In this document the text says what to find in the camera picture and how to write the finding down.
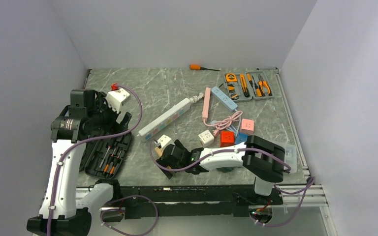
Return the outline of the white power strip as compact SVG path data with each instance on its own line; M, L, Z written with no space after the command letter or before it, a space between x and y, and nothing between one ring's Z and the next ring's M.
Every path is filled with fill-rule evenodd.
M182 101L174 105L172 108L164 112L161 116L157 117L155 120L141 128L138 133L137 137L140 141L146 142L150 138L152 138L155 134L159 131L163 130L166 126L171 124L174 120L182 116L185 112L187 112L192 104L198 102L200 99L204 97L204 93L200 93L197 96L192 96L189 98L184 98Z

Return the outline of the grey tool tray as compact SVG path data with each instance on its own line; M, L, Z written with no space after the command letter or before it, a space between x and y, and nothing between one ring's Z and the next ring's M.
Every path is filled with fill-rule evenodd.
M264 100L274 97L270 80L264 71L226 73L224 87L233 102Z

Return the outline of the pink power strip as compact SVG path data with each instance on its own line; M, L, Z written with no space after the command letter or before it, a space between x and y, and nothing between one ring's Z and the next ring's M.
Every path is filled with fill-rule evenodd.
M208 119L210 98L211 98L211 88L206 87L205 93L204 93L203 110L202 110L203 121L206 121Z

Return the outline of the blue cube adapter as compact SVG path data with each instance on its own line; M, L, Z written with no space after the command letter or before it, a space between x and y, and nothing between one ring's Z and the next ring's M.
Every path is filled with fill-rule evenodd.
M235 145L241 144L241 143L247 141L247 139L248 139L248 134L239 132L239 133L237 133L234 144Z

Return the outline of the white cube adapter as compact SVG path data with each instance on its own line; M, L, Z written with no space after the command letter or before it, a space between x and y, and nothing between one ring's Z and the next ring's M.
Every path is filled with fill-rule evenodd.
M198 134L198 139L202 147L206 148L214 142L215 137L209 130L205 130Z

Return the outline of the beige cube adapter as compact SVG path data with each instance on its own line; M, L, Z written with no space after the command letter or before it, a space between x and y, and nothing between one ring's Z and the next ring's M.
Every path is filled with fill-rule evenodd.
M162 148L155 147L154 150L155 150L155 153L158 155L158 157L162 157L162 155L163 155L163 149Z

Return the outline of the green cube adapter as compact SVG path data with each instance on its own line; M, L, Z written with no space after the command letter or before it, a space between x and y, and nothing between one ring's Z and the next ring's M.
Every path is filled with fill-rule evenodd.
M221 167L217 168L217 171L220 171L222 173L229 173L233 171L233 167Z

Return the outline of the black tool case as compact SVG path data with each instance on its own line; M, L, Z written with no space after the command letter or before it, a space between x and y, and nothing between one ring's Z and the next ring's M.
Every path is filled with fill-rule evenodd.
M133 136L127 133L111 139L86 143L79 171L98 179L114 179L131 147Z

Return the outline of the pink cube socket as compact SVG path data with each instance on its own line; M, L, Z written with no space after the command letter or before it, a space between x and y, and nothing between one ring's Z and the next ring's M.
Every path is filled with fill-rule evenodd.
M243 118L241 119L239 132L247 135L252 135L254 133L254 120Z

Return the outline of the clear screw box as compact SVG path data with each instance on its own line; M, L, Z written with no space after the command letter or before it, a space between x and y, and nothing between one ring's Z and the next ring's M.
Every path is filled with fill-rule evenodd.
M295 145L274 141L275 144L285 149L284 162L291 167L289 174L297 172L297 148Z

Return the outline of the light blue power strip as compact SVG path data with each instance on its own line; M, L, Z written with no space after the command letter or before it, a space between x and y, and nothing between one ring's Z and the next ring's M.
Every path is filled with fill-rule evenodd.
M219 87L212 87L211 94L223 104L229 111L236 112L238 105L226 95Z

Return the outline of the red cube adapter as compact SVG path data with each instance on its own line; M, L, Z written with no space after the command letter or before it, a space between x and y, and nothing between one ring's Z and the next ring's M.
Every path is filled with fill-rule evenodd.
M223 130L220 132L220 147L230 147L235 144L235 135L232 131Z

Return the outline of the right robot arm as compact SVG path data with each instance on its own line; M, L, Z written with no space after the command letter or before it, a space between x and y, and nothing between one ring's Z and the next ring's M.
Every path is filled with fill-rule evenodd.
M193 175L211 170L230 167L243 167L255 176L252 199L263 204L270 199L275 184L291 171L285 162L285 149L256 135L250 135L243 143L220 148L200 147L186 149L179 141L165 136L152 141L161 156L154 163L167 178L174 172L187 172Z

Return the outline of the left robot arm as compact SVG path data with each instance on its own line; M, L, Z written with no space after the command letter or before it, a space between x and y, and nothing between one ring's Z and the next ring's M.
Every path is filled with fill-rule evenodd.
M105 203L114 207L122 193L115 179L132 138L121 107L130 93L74 89L70 103L51 124L52 167L38 216L27 230L39 236L86 236L92 215Z

